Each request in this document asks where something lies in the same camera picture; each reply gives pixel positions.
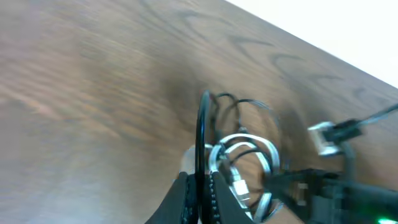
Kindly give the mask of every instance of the table surface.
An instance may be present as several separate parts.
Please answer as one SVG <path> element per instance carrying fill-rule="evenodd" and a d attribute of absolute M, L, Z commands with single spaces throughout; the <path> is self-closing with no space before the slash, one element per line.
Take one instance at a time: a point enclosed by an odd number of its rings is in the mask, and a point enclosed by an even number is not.
<path fill-rule="evenodd" d="M 194 142 L 205 89 L 266 102 L 294 167 L 335 170 L 341 159 L 320 159 L 307 127 L 398 101 L 395 88 L 222 0 L 0 4 L 1 223 L 144 223 Z M 266 114 L 243 113 L 278 142 Z M 398 189 L 397 123 L 352 141 L 360 182 Z M 270 223 L 291 220 L 284 210 Z"/>

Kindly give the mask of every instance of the tangled cable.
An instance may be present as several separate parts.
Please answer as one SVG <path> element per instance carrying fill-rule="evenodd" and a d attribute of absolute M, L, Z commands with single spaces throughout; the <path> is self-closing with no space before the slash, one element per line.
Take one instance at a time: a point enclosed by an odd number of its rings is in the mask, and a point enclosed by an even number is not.
<path fill-rule="evenodd" d="M 231 100 L 231 104 L 224 110 L 221 117 L 219 117 L 220 104 L 218 99 L 221 97 L 228 97 Z M 218 172 L 221 168 L 221 161 L 228 161 L 229 173 L 227 175 L 229 175 L 229 177 L 225 177 L 225 179 L 229 180 L 229 188 L 234 194 L 236 200 L 239 202 L 241 208 L 247 211 L 246 214 L 249 216 L 249 218 L 252 218 L 255 223 L 262 223 L 275 214 L 275 212 L 281 208 L 282 204 L 275 202 L 271 193 L 262 191 L 263 194 L 254 203 L 247 206 L 244 203 L 245 198 L 242 198 L 241 196 L 246 194 L 246 190 L 247 194 L 249 191 L 247 189 L 246 183 L 241 179 L 235 163 L 243 156 L 255 153 L 261 163 L 265 175 L 274 175 L 277 174 L 280 169 L 279 153 L 273 143 L 267 139 L 250 134 L 247 128 L 243 126 L 239 104 L 250 103 L 258 108 L 267 110 L 272 116 L 272 119 L 275 122 L 278 131 L 280 132 L 278 118 L 275 113 L 261 101 L 252 99 L 239 100 L 230 93 L 220 93 L 218 95 L 211 94 L 210 98 L 213 104 L 213 109 L 209 114 L 211 128 L 210 131 L 212 133 L 211 144 L 213 145 L 213 148 L 210 151 L 210 156 L 208 159 L 208 169 L 210 172 Z M 220 127 L 224 126 L 226 118 L 232 110 L 235 110 L 236 116 L 234 132 L 229 135 L 224 135 Z M 256 142 L 261 143 L 263 147 L 265 146 L 268 154 Z M 241 146 L 247 146 L 250 149 L 239 153 L 234 159 L 230 159 L 229 154 Z"/>

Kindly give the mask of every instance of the green light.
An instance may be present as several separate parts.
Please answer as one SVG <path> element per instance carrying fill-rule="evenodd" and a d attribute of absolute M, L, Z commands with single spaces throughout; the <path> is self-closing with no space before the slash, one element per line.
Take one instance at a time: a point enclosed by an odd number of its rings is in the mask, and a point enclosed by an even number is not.
<path fill-rule="evenodd" d="M 398 224 L 398 222 L 386 218 L 379 219 L 379 224 Z"/>

